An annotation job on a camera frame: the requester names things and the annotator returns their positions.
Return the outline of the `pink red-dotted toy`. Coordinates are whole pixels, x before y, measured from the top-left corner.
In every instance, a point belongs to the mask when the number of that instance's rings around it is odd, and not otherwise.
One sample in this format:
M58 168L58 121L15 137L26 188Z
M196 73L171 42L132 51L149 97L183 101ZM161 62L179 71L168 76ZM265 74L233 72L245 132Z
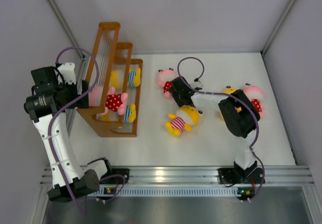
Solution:
M246 83L244 85L244 93L248 97L248 99L253 104L254 108L257 110L261 118L264 118L266 115L263 111L265 106L262 104L262 101L264 99L264 92L261 88L257 86L253 86L249 83Z
M172 80L174 80L178 74L173 68L159 69L157 74L157 82L159 87L163 89L163 95L167 99L172 98L172 93L169 91L170 87L173 85Z

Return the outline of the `yellow pink-striped toy front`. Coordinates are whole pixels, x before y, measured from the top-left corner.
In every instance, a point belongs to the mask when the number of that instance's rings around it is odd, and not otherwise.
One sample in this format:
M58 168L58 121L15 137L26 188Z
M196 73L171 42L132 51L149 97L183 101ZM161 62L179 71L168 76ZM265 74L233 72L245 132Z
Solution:
M201 116L203 116L202 110L184 105L174 114L168 114L169 121L165 123L165 127L172 136L180 136L184 131L190 132Z

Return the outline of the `yellow pink-striped toy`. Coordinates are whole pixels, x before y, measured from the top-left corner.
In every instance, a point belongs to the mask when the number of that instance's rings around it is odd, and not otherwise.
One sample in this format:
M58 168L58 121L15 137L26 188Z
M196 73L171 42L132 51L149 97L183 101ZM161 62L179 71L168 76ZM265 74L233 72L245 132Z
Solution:
M231 94L231 93L234 93L235 91L237 90L237 88L233 88L231 86L226 86L225 89L222 91L223 93L226 93L226 94ZM239 113L242 108L241 107L235 107L236 111Z
M165 127L172 136L180 136L184 131L190 132L201 116L203 116L202 110L184 105L174 114L168 114L169 121L165 123Z

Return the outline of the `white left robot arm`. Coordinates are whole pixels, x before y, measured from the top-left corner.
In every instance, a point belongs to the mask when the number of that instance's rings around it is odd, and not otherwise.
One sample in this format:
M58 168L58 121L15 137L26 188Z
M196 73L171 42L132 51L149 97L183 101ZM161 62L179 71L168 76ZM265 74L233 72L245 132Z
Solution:
M68 62L31 71L32 95L24 109L38 130L49 159L53 202L69 202L100 189L100 181L109 183L114 177L106 158L90 162L83 169L76 161L66 126L68 109L88 108L89 98L80 98L77 91L75 64Z

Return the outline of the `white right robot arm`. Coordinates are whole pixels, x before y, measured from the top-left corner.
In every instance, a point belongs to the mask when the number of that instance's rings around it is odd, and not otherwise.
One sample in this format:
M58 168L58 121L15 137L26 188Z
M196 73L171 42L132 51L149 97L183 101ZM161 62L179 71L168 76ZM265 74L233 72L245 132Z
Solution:
M183 77L172 80L169 90L179 106L175 114L169 115L170 122L166 124L172 135L190 130L207 108L221 114L234 136L235 159L232 167L218 169L221 184L230 187L265 182L264 165L253 149L259 136L260 115L243 90L220 94L203 92L201 88L192 88Z

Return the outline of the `pink toy on shelf front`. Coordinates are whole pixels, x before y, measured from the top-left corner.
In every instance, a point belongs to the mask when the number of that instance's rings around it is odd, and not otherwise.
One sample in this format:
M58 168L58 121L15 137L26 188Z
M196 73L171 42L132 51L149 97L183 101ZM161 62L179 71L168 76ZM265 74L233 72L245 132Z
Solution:
M98 106L102 97L103 87L94 87L89 92L89 106ZM124 115L127 106L128 94L116 93L115 87L109 87L108 94L104 100L104 112L113 111L118 115Z

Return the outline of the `wooden tiered shelf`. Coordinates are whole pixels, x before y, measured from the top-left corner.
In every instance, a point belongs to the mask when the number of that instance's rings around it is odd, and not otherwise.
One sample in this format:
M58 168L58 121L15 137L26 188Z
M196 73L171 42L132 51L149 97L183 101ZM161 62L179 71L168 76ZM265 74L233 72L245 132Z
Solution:
M100 137L136 137L143 60L132 58L133 44L118 40L120 23L101 22L86 80L95 87L80 116Z

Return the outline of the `yellow blue-striped toy on shelf front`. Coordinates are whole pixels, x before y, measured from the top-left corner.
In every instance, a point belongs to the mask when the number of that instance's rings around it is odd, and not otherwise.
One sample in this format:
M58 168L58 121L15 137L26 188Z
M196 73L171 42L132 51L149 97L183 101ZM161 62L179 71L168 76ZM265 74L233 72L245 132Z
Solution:
M136 119L136 105L134 103L127 105L125 113L123 115L123 122L124 123L133 123ZM104 112L101 115L102 121L110 121L109 120L109 113Z

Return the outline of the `left aluminium frame post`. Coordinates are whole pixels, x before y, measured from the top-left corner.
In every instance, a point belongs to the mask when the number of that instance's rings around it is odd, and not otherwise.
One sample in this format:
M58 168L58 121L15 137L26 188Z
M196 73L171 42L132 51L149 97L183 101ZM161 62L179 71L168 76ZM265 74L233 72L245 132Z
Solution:
M72 30L71 30L70 26L68 25L63 13L61 12L57 2L55 0L46 0L46 1L49 4L53 14L55 15L56 19L58 20L63 32L67 36L71 45L79 47L79 44L78 44L74 34L72 33Z

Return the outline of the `aluminium frame post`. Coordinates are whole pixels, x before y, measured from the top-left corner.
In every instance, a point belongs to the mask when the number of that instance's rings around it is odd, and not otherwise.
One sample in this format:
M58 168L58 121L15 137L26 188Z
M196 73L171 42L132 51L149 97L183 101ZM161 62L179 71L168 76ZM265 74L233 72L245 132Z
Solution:
M284 7L280 17L278 18L276 24L273 27L273 30L269 34L262 50L261 56L264 57L267 51L269 50L270 46L278 36L280 30L282 29L283 25L286 23L288 17L290 16L291 12L295 8L295 5L298 0L288 0L286 6Z
M55 15L56 19L58 20L63 32L67 36L71 45L79 47L79 44L78 44L74 34L72 33L72 30L71 30L70 26L68 25L63 13L61 12L57 2L55 0L46 0L46 1L49 4L53 14Z

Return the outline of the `black left mount plate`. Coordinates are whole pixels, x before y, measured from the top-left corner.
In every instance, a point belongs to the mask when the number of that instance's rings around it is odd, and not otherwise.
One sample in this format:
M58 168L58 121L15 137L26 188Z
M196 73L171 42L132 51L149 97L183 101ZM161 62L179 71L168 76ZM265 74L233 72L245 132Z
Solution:
M123 184L123 178L127 183L129 180L130 170L128 168L112 168L100 179L100 184L117 185Z

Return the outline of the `black mount plate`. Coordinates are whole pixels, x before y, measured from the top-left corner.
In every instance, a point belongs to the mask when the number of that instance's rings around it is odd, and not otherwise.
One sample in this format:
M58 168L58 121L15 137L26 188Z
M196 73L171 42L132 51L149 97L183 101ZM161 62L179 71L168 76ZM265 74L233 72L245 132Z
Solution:
M129 180L130 170L128 168L112 168L100 179L100 184L117 185L123 184L123 178L127 183Z
M218 169L219 182L224 185L231 184L255 184L265 183L262 168L255 168L252 170L243 170L237 168L220 168Z

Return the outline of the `black right mount plate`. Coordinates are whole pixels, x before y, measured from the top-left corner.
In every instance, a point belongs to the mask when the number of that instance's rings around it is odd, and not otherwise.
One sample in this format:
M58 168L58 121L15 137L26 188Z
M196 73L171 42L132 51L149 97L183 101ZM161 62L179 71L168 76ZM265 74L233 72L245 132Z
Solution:
M220 168L218 169L219 182L224 185L231 184L255 184L265 183L262 168L255 168L252 170L243 170L237 168Z

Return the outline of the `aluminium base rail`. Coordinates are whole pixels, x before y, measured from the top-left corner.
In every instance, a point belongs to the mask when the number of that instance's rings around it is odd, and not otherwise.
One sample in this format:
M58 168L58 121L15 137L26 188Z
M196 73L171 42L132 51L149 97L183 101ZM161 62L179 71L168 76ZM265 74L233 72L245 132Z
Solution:
M222 166L113 166L129 169L128 184L133 186L219 186ZM313 186L314 179L307 166L265 166L260 175L267 187Z

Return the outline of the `right aluminium frame post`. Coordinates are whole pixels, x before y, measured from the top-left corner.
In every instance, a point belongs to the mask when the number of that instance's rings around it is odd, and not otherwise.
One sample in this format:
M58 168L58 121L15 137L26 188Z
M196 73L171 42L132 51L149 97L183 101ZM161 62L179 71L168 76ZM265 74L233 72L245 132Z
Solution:
M278 36L280 30L282 29L283 25L286 23L288 17L290 16L291 12L295 8L295 5L298 0L288 0L286 6L284 7L280 17L278 18L276 24L273 27L273 30L269 34L262 50L261 56L264 57L267 51L269 50L270 46Z

